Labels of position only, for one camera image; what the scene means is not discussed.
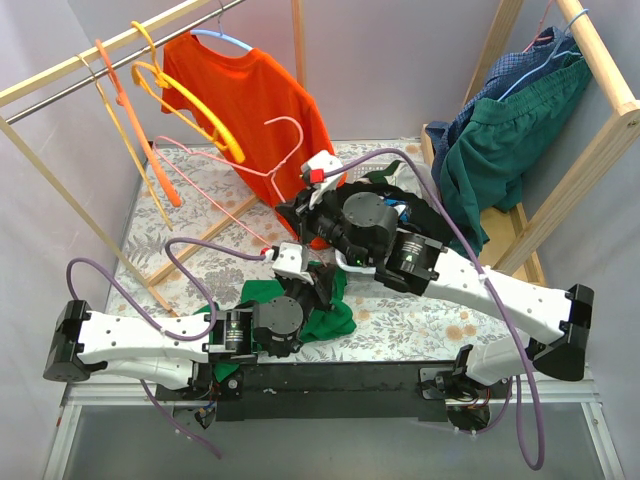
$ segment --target green pants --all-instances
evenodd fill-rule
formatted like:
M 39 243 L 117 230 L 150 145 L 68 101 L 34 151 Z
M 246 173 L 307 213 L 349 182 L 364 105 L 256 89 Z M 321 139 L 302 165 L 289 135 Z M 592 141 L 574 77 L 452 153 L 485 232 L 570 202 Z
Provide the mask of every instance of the green pants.
M 567 56 L 561 69 L 502 102 L 476 103 L 440 175 L 445 208 L 476 254 L 489 240 L 480 212 L 493 206 L 507 211 L 521 201 L 522 174 L 560 133 L 590 79 L 587 62 Z M 457 241 L 451 246 L 465 254 Z

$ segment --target clothing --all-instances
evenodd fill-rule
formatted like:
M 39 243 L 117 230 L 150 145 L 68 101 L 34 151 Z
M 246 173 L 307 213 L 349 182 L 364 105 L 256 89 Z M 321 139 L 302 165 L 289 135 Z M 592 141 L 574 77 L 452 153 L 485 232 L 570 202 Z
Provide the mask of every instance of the clothing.
M 285 115 L 300 122 L 304 141 L 276 175 L 276 183 L 286 200 L 305 188 L 300 178 L 303 163 L 321 150 L 333 154 L 311 95 L 271 56 L 256 48 L 242 57 L 225 57 L 185 33 L 164 47 L 163 70 L 229 128 L 246 156 L 245 167 L 268 172 L 296 146 L 298 132 L 294 125 L 287 121 L 269 125 L 264 122 Z M 212 132 L 211 123 L 177 90 L 163 90 L 162 96 L 172 107 L 190 110 L 198 125 Z M 263 202 L 272 207 L 281 202 L 269 178 L 237 172 Z
M 347 285 L 347 275 L 340 269 L 336 269 L 333 277 L 333 289 L 331 292 L 331 304 L 333 310 L 323 312 L 314 310 L 302 329 L 300 340 L 303 343 L 321 340 L 332 340 L 343 335 L 349 335 L 356 329 L 353 321 L 353 312 L 342 298 Z M 242 287 L 240 303 L 255 301 L 267 303 L 284 293 L 284 289 L 277 280 L 249 280 Z M 196 313 L 209 312 L 209 306 L 205 306 Z M 238 369 L 239 365 L 230 363 L 218 363 L 214 369 L 216 380 L 221 382 Z
M 444 206 L 456 224 L 466 227 L 476 254 L 488 240 L 480 212 L 492 206 L 507 211 L 520 202 L 522 174 L 558 135 L 591 79 L 584 58 L 565 56 L 563 62 L 563 68 L 502 102 L 478 100 L 444 160 Z M 451 246 L 464 254 L 457 241 Z
M 517 82 L 524 74 L 542 65 L 560 41 L 557 53 L 571 50 L 576 42 L 570 33 L 566 35 L 561 30 L 550 27 L 544 30 L 539 38 L 551 37 L 549 40 L 536 41 L 533 47 L 523 53 L 509 53 L 501 57 L 489 70 L 484 88 L 478 92 L 449 124 L 445 122 L 431 122 L 427 126 L 427 134 L 433 142 L 435 158 L 431 166 L 431 176 L 436 185 L 440 187 L 442 164 L 449 149 L 458 140 L 473 115 L 477 102 L 482 98 L 497 100 L 511 85 Z M 545 75 L 553 73 L 562 67 L 565 58 L 552 59 L 544 68 L 530 75 L 518 84 L 510 95 L 513 95 Z
M 429 165 L 424 162 L 416 162 L 416 168 L 421 171 L 422 176 L 427 182 L 429 182 L 431 190 L 433 192 L 437 192 L 438 188 L 431 179 Z M 427 191 L 418 181 L 418 177 L 416 176 L 416 174 L 413 172 L 413 170 L 411 170 L 411 167 L 409 167 L 407 163 L 401 160 L 394 160 L 389 164 L 388 167 L 382 170 L 373 170 L 356 180 L 356 182 L 362 181 L 394 185 L 405 192 L 413 193 L 418 198 L 422 198 L 429 204 L 431 208 L 434 208 L 431 197 L 429 197 Z

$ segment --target t-shirt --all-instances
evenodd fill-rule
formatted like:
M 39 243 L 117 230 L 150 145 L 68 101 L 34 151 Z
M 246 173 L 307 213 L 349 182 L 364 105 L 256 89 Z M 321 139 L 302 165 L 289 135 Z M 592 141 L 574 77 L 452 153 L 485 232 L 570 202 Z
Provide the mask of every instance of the t-shirt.
M 298 130 L 291 122 L 264 122 L 281 116 L 300 122 L 304 141 L 276 174 L 276 184 L 286 200 L 305 188 L 300 178 L 303 163 L 321 150 L 333 154 L 315 101 L 270 55 L 254 48 L 242 57 L 226 57 L 185 33 L 165 46 L 163 69 L 227 126 L 244 151 L 245 167 L 266 173 L 298 142 Z M 191 111 L 198 125 L 213 132 L 207 118 L 178 91 L 165 89 L 162 97 L 178 110 Z M 225 156 L 234 162 L 231 155 Z M 272 207 L 281 203 L 269 177 L 236 171 L 263 202 Z

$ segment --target wire hanger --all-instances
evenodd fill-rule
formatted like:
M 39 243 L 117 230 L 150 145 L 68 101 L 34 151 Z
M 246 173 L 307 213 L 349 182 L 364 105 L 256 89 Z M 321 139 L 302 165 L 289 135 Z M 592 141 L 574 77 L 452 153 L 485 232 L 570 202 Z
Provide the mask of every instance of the wire hanger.
M 98 93 L 100 94 L 100 98 L 102 98 L 102 103 L 104 103 L 104 106 L 107 109 L 107 112 L 109 113 L 109 116 L 111 117 L 111 120 L 113 121 L 113 124 L 116 126 L 116 129 L 118 130 L 118 133 L 122 137 L 122 140 L 124 141 L 124 144 L 127 147 L 127 151 L 129 152 L 129 155 L 131 155 L 131 158 L 133 159 L 133 163 L 135 163 L 136 168 L 138 169 L 138 172 L 140 172 L 140 176 L 142 177 L 142 180 L 144 181 L 145 185 L 149 189 L 149 194 L 151 194 L 151 198 L 153 198 L 153 202 L 156 204 L 156 207 L 157 207 L 158 211 L 160 212 L 160 215 L 162 215 L 162 218 L 164 219 L 164 223 L 167 224 L 167 227 L 169 227 L 169 230 L 173 230 L 173 224 L 171 223 L 171 220 L 169 219 L 169 216 L 167 215 L 167 212 L 165 211 L 164 207 L 162 206 L 162 203 L 160 202 L 160 199 L 158 198 L 158 195 L 156 194 L 155 190 L 153 189 L 153 184 L 151 183 L 151 180 L 149 180 L 149 177 L 147 176 L 147 172 L 145 171 L 144 167 L 142 166 L 142 162 L 140 161 L 140 158 L 138 157 L 138 154 L 136 153 L 135 148 L 133 148 L 131 140 L 129 140 L 129 136 L 127 135 L 127 133 L 125 132 L 124 128 L 122 127 L 122 124 L 120 123 L 120 120 L 118 119 L 118 116 L 116 115 L 116 112 L 113 109 L 113 105 L 111 105 L 111 102 L 109 101 L 109 98 L 107 97 L 106 93 L 102 89 L 102 85 L 100 85 L 98 79 L 96 78 L 96 75 L 95 75 L 93 69 L 87 63 L 87 61 L 84 59 L 84 57 L 82 55 L 76 55 L 76 56 L 80 59 L 80 61 L 82 63 L 84 63 L 85 67 L 87 67 L 89 69 L 89 72 L 91 74 L 91 78 L 93 78 L 93 83 L 96 86 L 96 89 L 98 90 Z
M 137 29 L 145 38 L 145 40 L 147 40 L 147 43 L 149 44 L 149 47 L 151 49 L 152 62 L 152 65 L 145 62 L 133 63 L 133 65 L 131 66 L 131 76 L 133 77 L 133 82 L 141 87 L 149 95 L 151 95 L 156 101 L 160 102 L 167 110 L 177 115 L 183 122 L 200 133 L 200 135 L 205 137 L 207 140 L 212 142 L 218 148 L 218 150 L 220 150 L 221 152 L 229 150 L 236 163 L 244 162 L 245 155 L 242 151 L 242 148 L 240 148 L 240 145 L 238 145 L 235 137 L 231 134 L 224 123 L 222 123 L 220 119 L 204 103 L 202 103 L 198 97 L 196 97 L 184 86 L 182 86 L 182 84 L 180 84 L 177 80 L 173 79 L 162 71 L 160 63 L 158 62 L 156 47 L 153 44 L 153 40 L 151 39 L 151 36 L 149 36 L 149 33 L 147 33 L 146 29 L 138 22 L 131 22 L 131 26 Z M 207 133 L 207 131 L 202 127 L 194 123 L 192 120 L 188 119 L 181 112 L 173 108 L 173 106 L 165 102 L 160 95 L 153 91 L 149 83 L 142 76 L 140 68 L 149 70 L 153 74 L 156 85 L 158 87 L 162 89 L 175 88 L 178 92 L 180 92 L 180 94 L 182 94 L 187 100 L 189 100 L 213 125 L 213 133 Z
M 243 50 L 246 50 L 247 52 L 250 52 L 251 50 L 253 50 L 251 46 L 247 45 L 243 41 L 238 40 L 237 38 L 231 37 L 226 33 L 224 33 L 224 30 L 222 30 L 222 15 L 224 15 L 225 10 L 224 10 L 224 4 L 222 3 L 221 0 L 220 0 L 220 8 L 222 10 L 222 13 L 218 15 L 218 31 L 217 32 L 214 32 L 213 30 L 196 29 L 196 30 L 191 30 L 191 35 L 205 35 L 208 37 L 219 38 L 220 40 L 224 40 L 225 42 L 232 43 L 233 45 L 236 45 L 242 48 Z
M 180 195 L 178 195 L 178 192 L 171 184 L 171 180 L 169 180 L 169 177 L 167 176 L 166 172 L 162 169 L 162 166 L 160 165 L 158 158 L 153 153 L 153 150 L 151 150 L 147 137 L 144 133 L 144 130 L 142 129 L 142 125 L 140 125 L 140 121 L 136 116 L 135 110 L 133 109 L 133 106 L 129 101 L 127 92 L 122 87 L 122 84 L 120 83 L 120 79 L 118 78 L 116 71 L 113 69 L 113 66 L 111 65 L 109 54 L 102 46 L 102 42 L 100 40 L 96 40 L 96 48 L 98 49 L 98 52 L 100 52 L 102 61 L 104 62 L 108 70 L 108 77 L 111 80 L 111 83 L 113 83 L 113 86 L 115 87 L 116 92 L 118 94 L 118 96 L 116 97 L 116 103 L 124 107 L 125 112 L 129 117 L 129 121 L 131 122 L 131 126 L 133 127 L 133 130 L 135 131 L 136 136 L 138 137 L 138 141 L 142 146 L 142 150 L 144 151 L 147 159 L 149 160 L 149 164 L 153 169 L 153 173 L 155 173 L 156 178 L 158 179 L 158 183 L 164 190 L 165 194 L 167 195 L 167 198 L 169 199 L 169 201 L 174 207 L 179 207 L 182 204 L 182 200 L 180 200 Z
M 172 143 L 175 146 L 181 148 L 183 151 L 187 152 L 189 155 L 202 155 L 204 157 L 210 158 L 210 159 L 215 160 L 217 162 L 224 163 L 225 165 L 229 165 L 230 167 L 233 167 L 236 170 L 242 170 L 244 172 L 249 172 L 249 173 L 252 173 L 252 174 L 254 174 L 254 175 L 258 176 L 258 177 L 269 177 L 271 185 L 273 186 L 273 189 L 276 192 L 276 195 L 278 195 L 278 198 L 280 199 L 280 201 L 281 202 L 286 202 L 286 199 L 282 195 L 282 192 L 280 191 L 280 189 L 276 185 L 276 174 L 278 173 L 278 170 L 280 170 L 284 166 L 284 164 L 287 163 L 287 161 L 293 156 L 293 154 L 296 153 L 298 151 L 298 149 L 302 146 L 302 143 L 304 142 L 304 131 L 302 130 L 302 126 L 300 125 L 300 122 L 298 122 L 295 118 L 292 118 L 292 117 L 289 117 L 289 116 L 282 116 L 282 117 L 272 118 L 271 120 L 267 120 L 266 122 L 264 122 L 264 124 L 265 125 L 270 125 L 272 123 L 275 123 L 275 122 L 278 122 L 278 121 L 282 121 L 282 120 L 286 120 L 286 121 L 290 122 L 292 125 L 294 125 L 296 127 L 296 130 L 298 132 L 298 142 L 293 147 L 293 149 L 291 149 L 291 151 L 289 153 L 287 153 L 287 155 L 280 161 L 280 163 L 278 163 L 275 167 L 273 167 L 268 172 L 260 172 L 258 170 L 253 170 L 251 168 L 243 167 L 241 165 L 234 165 L 233 163 L 227 161 L 225 158 L 220 158 L 220 157 L 218 157 L 216 155 L 213 155 L 213 154 L 211 154 L 209 152 L 191 150 L 191 149 L 185 147 L 184 145 L 182 145 L 180 142 L 177 142 L 177 141 L 173 140 L 172 138 L 165 137 L 165 136 L 162 136 L 162 135 L 156 137 L 156 139 L 153 142 L 154 143 L 154 147 L 153 148 L 156 150 L 156 153 L 158 154 L 158 156 L 160 158 L 162 158 L 165 162 L 167 162 L 169 164 L 169 166 L 171 166 L 171 168 L 173 168 L 180 175 L 182 175 L 182 177 L 185 178 L 185 180 L 187 180 L 189 183 L 191 183 L 191 185 L 196 187 L 196 189 L 198 187 L 191 180 L 186 178 L 182 172 L 180 172 L 177 168 L 175 168 L 173 165 L 171 165 L 171 162 L 169 162 L 165 158 L 165 156 L 162 154 L 162 152 L 157 150 L 157 148 L 155 146 L 157 144 L 157 140 L 165 140 L 165 141 L 167 141 L 169 143 Z
M 537 68 L 534 68 L 533 70 L 525 73 L 522 77 L 520 77 L 520 79 L 518 79 L 518 81 L 516 83 L 514 83 L 513 85 L 511 85 L 509 87 L 509 89 L 504 92 L 502 94 L 502 96 L 498 99 L 498 102 L 501 102 L 502 100 L 504 100 L 512 91 L 514 88 L 516 88 L 516 86 L 518 86 L 525 78 L 528 78 L 529 76 L 533 75 L 535 72 L 542 70 L 544 67 L 547 66 L 547 64 L 551 61 L 554 60 L 556 58 L 559 57 L 563 57 L 565 55 L 582 55 L 580 53 L 577 52 L 571 52 L 569 50 L 561 52 L 561 53 L 557 53 L 558 49 L 560 48 L 560 44 L 564 41 L 564 37 L 567 34 L 567 31 L 569 31 L 569 29 L 571 28 L 571 25 L 573 25 L 573 23 L 578 20 L 578 18 L 580 18 L 582 15 L 584 15 L 585 13 L 587 13 L 589 11 L 588 8 L 583 9 L 580 13 L 578 13 L 575 17 L 573 17 L 571 19 L 571 21 L 569 22 L 569 24 L 565 27 L 564 31 L 562 32 L 562 38 L 558 39 L 558 42 L 556 43 L 556 46 L 553 48 L 552 52 L 549 54 L 549 56 L 547 57 L 547 59 L 544 61 L 544 63 L 542 65 L 540 65 Z

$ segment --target white wall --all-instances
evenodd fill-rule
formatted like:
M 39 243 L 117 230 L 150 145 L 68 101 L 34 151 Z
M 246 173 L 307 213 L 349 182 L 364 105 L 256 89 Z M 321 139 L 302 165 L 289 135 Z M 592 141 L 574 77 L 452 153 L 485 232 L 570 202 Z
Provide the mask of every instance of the white wall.
M 132 19 L 145 20 L 175 3 L 69 0 L 90 39 L 119 33 Z M 308 89 L 331 138 L 415 137 L 423 123 L 453 118 L 498 3 L 305 1 Z M 210 5 L 209 10 L 217 8 L 215 1 Z M 187 18 L 193 20 L 206 11 L 201 8 Z M 179 20 L 153 38 L 187 23 Z M 222 24 L 226 33 L 271 54 L 295 75 L 290 0 L 247 0 L 226 12 Z M 204 28 L 217 29 L 217 20 Z M 241 53 L 219 40 L 203 42 L 223 53 Z M 183 142 L 203 143 L 179 120 L 158 115 L 158 106 L 132 86 L 126 69 L 122 77 L 149 136 L 169 133 Z
M 535 32 L 546 2 L 539 3 L 522 13 L 519 23 L 531 30 L 522 42 Z M 640 4 L 634 0 L 584 0 L 583 4 L 591 9 L 589 16 L 632 90 L 640 95 Z M 554 18 L 561 16 L 554 13 Z M 609 115 L 609 104 L 593 81 L 558 141 L 527 178 L 524 206 L 529 216 Z M 627 478 L 637 478 L 640 472 L 640 415 L 633 406 L 640 395 L 639 157 L 636 142 L 538 250 L 551 286 L 568 288 L 579 282 L 596 292 L 588 357 Z
M 63 0 L 0 1 L 0 32 L 0 89 L 87 45 Z M 7 117 L 40 98 L 43 95 L 32 95 L 1 113 Z M 103 110 L 95 92 L 87 88 L 23 120 L 16 129 L 98 223 L 119 239 L 137 173 Z M 42 371 L 55 321 L 69 299 L 66 263 L 83 255 L 112 269 L 115 259 L 17 149 L 0 137 L 0 478 L 34 479 L 42 476 L 64 390 L 63 384 L 43 380 Z M 102 308 L 106 282 L 82 267 L 75 278 L 80 294 Z

